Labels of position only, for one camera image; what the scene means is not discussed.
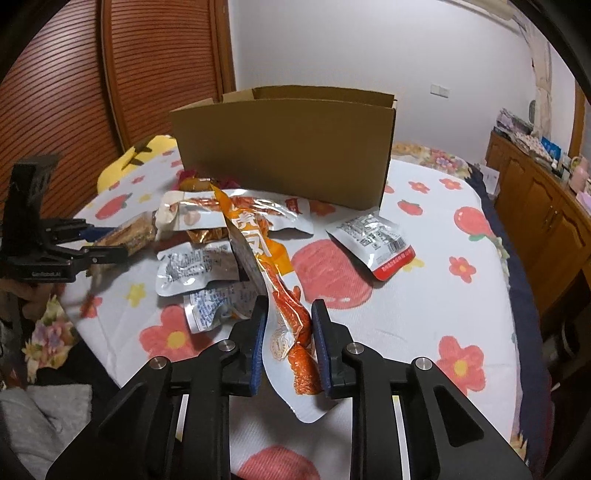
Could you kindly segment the person's left hand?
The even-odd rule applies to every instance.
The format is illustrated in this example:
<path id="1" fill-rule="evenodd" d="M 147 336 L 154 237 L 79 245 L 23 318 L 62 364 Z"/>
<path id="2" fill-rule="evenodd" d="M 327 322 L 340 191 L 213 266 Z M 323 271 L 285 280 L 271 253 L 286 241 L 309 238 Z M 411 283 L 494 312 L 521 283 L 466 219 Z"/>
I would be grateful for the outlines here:
<path id="1" fill-rule="evenodd" d="M 1 319 L 11 320 L 7 295 L 12 294 L 24 301 L 22 314 L 25 319 L 37 321 L 42 318 L 48 300 L 54 293 L 54 284 L 41 283 L 32 285 L 12 279 L 1 279 Z"/>

